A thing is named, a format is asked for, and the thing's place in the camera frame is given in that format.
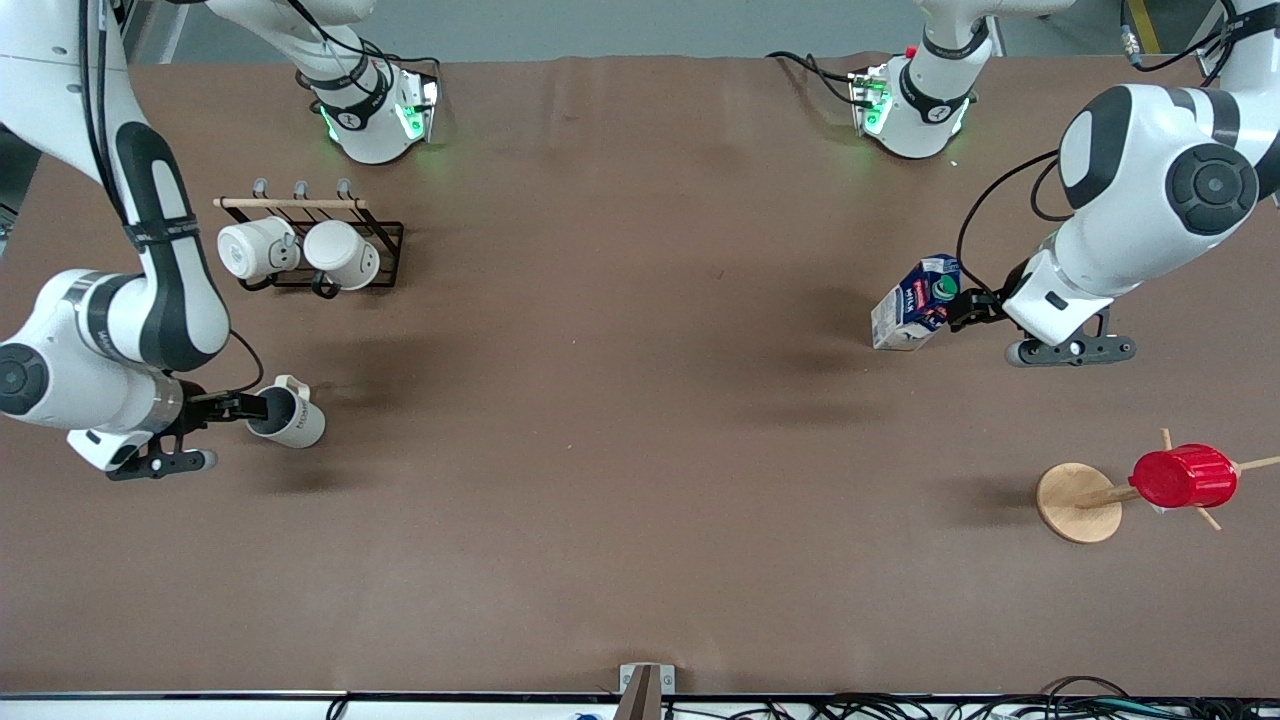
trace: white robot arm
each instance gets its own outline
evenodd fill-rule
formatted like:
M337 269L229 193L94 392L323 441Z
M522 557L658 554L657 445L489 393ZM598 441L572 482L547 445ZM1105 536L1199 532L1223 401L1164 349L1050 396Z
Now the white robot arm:
M65 270L45 284L26 324L0 343L0 414L72 430L70 445L111 473L137 465L157 436L204 427L192 415L204 391L170 373L218 355L229 319L173 152L129 87L106 5L0 0L0 123L110 187L142 264L141 274ZM99 110L84 95L95 85ZM165 466L146 474L179 462L204 469L212 456L179 447L154 460Z
M1083 331L1115 299L1212 250L1280 188L1280 4L1236 0L1222 88L1112 87L1071 122L1059 176L1075 214L954 329L1007 316L1018 365L1114 363L1133 342Z
M915 0L924 37L911 56L897 55L855 78L860 132L904 158L940 152L960 132L973 83L991 58L987 15L1047 15L1075 0Z
M205 4L219 17L270 42L297 65L300 82L320 100L319 110L329 124L330 137L352 160L387 163L415 142L429 140L439 78L396 67L347 27L367 18L376 0L207 0Z

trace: mug rack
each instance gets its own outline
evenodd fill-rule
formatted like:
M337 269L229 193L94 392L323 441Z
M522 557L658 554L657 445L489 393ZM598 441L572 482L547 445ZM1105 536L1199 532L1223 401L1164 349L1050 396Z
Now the mug rack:
M307 197L307 183L301 181L294 184L292 199L276 200L268 197L266 181L259 178L253 182L252 197L215 197L214 208L225 210L237 223L252 222L253 218L250 218L246 210L261 210L265 215L280 218L289 223L296 241L300 243L315 225L325 220L343 220L356 228L361 237L374 242L374 247L378 247L378 254L381 255L381 269L374 281L365 287L396 287L404 246L404 223L375 218L369 210L369 204L351 193L351 182L347 179L338 182L338 197L334 200ZM306 219L297 218L289 213L291 210L306 215ZM305 258L293 270L273 273L252 283L244 279L238 279L238 282L250 292L269 287L311 288L311 292L325 300L333 300L342 290L325 278L324 270L312 268Z

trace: red cup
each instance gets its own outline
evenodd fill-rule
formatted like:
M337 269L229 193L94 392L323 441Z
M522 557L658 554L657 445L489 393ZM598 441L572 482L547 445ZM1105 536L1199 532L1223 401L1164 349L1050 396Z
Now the red cup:
M1217 507L1231 500L1239 482L1225 455L1196 443L1143 455L1129 478L1138 495L1160 507Z

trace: wooden base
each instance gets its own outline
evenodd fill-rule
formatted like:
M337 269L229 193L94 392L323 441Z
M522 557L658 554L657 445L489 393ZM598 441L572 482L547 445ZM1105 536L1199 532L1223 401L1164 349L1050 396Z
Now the wooden base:
M1120 528L1124 512L1119 502L1083 509L1075 502L1082 497L1115 487L1110 479L1080 462L1064 462L1050 468L1036 486L1036 509L1051 530L1078 543L1102 542Z

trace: brown table surface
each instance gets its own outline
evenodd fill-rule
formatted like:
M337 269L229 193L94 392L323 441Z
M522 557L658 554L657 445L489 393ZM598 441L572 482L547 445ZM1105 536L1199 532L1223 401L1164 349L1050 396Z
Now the brown table surface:
M1132 363L1014 369L1010 325L868 347L873 302L991 179L1105 87L1189 73L997 60L955 142L904 161L774 61L448 65L442 145L362 168L287 67L136 69L210 252L210 199L349 177L410 228L401 286L325 302L214 268L269 374L319 386L312 450L221 427L193 442L214 471L113 484L0 423L0 687L595 691L640 659L689 692L1280 693L1280 473L1221 533L1139 503L1080 547L1032 502L1068 460L1123 480L1162 425L1280 451L1270 202L1116 305ZM993 281L1051 231L1030 179L973 227ZM99 188L45 161L0 337L69 266L137 265ZM197 377L251 372L230 346Z

